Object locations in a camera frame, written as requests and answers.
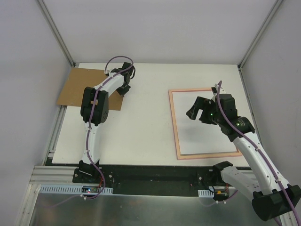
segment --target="white table surface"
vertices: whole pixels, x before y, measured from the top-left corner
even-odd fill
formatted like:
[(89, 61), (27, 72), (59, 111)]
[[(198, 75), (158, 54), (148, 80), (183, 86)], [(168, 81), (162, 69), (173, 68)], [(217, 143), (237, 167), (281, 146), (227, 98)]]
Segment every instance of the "white table surface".
[[(104, 69), (105, 64), (81, 63), (79, 67)], [(235, 98), (238, 114), (252, 121), (236, 65), (135, 64), (135, 68), (121, 111), (109, 111), (102, 124), (100, 164), (212, 166), (230, 161), (248, 166), (243, 156), (177, 160), (168, 97), (169, 89), (208, 88), (222, 80), (222, 87)], [(68, 106), (52, 163), (78, 164), (84, 150), (80, 107)]]

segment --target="black mount bracket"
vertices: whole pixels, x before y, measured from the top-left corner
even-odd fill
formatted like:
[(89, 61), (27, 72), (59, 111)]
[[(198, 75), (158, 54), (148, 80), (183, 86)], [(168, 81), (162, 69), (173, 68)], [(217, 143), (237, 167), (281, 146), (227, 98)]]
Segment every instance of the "black mount bracket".
[[(122, 70), (125, 70), (127, 68), (129, 68), (131, 66), (130, 63), (124, 62), (121, 68), (115, 68), (111, 71), (111, 73), (118, 73)], [(135, 68), (134, 66), (132, 66), (130, 69), (128, 69), (125, 72), (122, 72), (121, 75), (123, 75), (124, 77), (124, 82), (123, 85), (121, 87), (119, 87), (116, 91), (119, 93), (119, 95), (121, 95), (122, 97), (130, 90), (130, 79), (134, 78), (135, 76)]]
[(220, 162), (218, 164), (215, 164), (212, 168), (213, 168), (213, 177), (212, 177), (212, 182), (214, 183), (223, 183), (222, 180), (222, 170), (228, 166), (233, 166), (233, 164), (231, 162), (228, 161), (223, 161)]
[[(225, 186), (224, 182), (211, 180), (212, 167), (99, 165), (99, 168), (106, 187), (113, 188), (114, 194), (198, 197), (198, 190), (207, 190), (207, 186)], [(100, 174), (93, 165), (81, 161), (72, 181), (99, 184)]]
[[(301, 189), (298, 185), (291, 186), (285, 189), (288, 197), (295, 207), (301, 198)], [(273, 191), (272, 194), (263, 195), (262, 192), (254, 192), (252, 206), (255, 213), (263, 221), (267, 221), (278, 217), (282, 214), (292, 211), (283, 191)]]
[[(89, 121), (95, 93), (96, 89), (92, 87), (86, 87), (84, 90), (83, 100), (80, 108), (80, 115), (83, 117), (83, 121), (85, 123)], [(94, 108), (91, 123), (97, 126), (99, 123), (105, 122), (108, 118), (109, 93), (107, 91), (101, 90), (98, 92), (96, 99), (97, 104)]]

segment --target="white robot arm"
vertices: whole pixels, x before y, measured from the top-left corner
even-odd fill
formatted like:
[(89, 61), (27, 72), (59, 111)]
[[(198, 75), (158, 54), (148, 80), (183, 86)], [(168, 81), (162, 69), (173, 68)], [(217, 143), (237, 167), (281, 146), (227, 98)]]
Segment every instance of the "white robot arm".
[[(94, 89), (97, 90), (99, 89), (100, 92), (104, 91), (108, 93), (108, 97), (111, 96), (111, 94), (117, 90), (119, 87), (123, 86), (124, 83), (124, 76), (122, 74), (117, 74), (116, 72), (111, 72), (110, 75), (106, 80), (104, 80), (102, 83), (100, 83), (97, 86), (94, 86)], [(104, 113), (104, 117), (107, 117), (108, 111)], [(85, 129), (86, 129), (86, 134), (85, 137), (87, 137), (88, 132), (89, 134), (89, 139), (88, 141), (88, 148), (89, 148), (89, 153), (92, 161), (94, 163), (97, 163), (99, 161), (99, 142), (100, 142), (100, 129), (101, 129), (101, 123), (98, 125), (95, 125), (93, 123), (86, 122), (85, 123)], [(86, 164), (90, 164), (90, 160), (88, 159), (87, 156), (87, 151), (84, 150), (84, 153), (82, 155), (82, 161)]]
[(258, 182), (245, 176), (228, 161), (213, 166), (215, 179), (234, 186), (246, 196), (262, 220), (267, 221), (293, 210), (298, 222), (294, 207), (301, 198), (301, 189), (298, 185), (291, 186), (272, 163), (250, 121), (238, 116), (234, 98), (224, 92), (221, 83), (212, 87), (212, 99), (197, 97), (186, 115), (195, 120), (198, 111), (203, 110), (199, 120), (220, 126), (222, 133), (241, 151)]
[(129, 82), (135, 76), (135, 68), (130, 63), (124, 63), (122, 68), (115, 68), (107, 75), (99, 85), (86, 87), (84, 90), (80, 114), (85, 122), (86, 148), (79, 161), (77, 181), (82, 179), (93, 183), (99, 179), (98, 170), (94, 165), (99, 163), (100, 129), (109, 114), (109, 96), (114, 91), (121, 96), (129, 91)]

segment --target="white paper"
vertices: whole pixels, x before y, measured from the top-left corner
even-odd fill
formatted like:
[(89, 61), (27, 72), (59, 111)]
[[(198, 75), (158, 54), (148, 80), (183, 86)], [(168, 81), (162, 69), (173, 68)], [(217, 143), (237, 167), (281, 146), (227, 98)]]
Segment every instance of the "white paper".
[(202, 110), (199, 110), (196, 120), (191, 120), (186, 115), (198, 96), (211, 99), (212, 91), (172, 92), (172, 94), (182, 155), (237, 151), (218, 125), (204, 124), (198, 120)]

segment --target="work surface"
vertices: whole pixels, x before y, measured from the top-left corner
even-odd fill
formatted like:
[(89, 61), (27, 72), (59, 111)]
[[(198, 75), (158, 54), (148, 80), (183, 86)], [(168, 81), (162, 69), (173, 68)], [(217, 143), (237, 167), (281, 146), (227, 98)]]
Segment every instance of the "work surface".
[[(108, 68), (121, 66), (110, 64)], [(105, 64), (79, 67), (104, 69)], [(109, 111), (101, 125), (100, 164), (211, 166), (230, 161), (248, 166), (243, 156), (177, 160), (168, 98), (169, 89), (209, 88), (222, 80), (222, 87), (235, 98), (238, 114), (252, 121), (236, 65), (135, 64), (135, 68), (121, 111)], [(68, 106), (52, 163), (78, 164), (84, 150), (80, 107)]]
[[(37, 203), (52, 206), (70, 195), (39, 194)], [(75, 197), (55, 208), (36, 204), (31, 226), (275, 226), (261, 221), (241, 194), (211, 207), (212, 199), (197, 197), (100, 195)]]

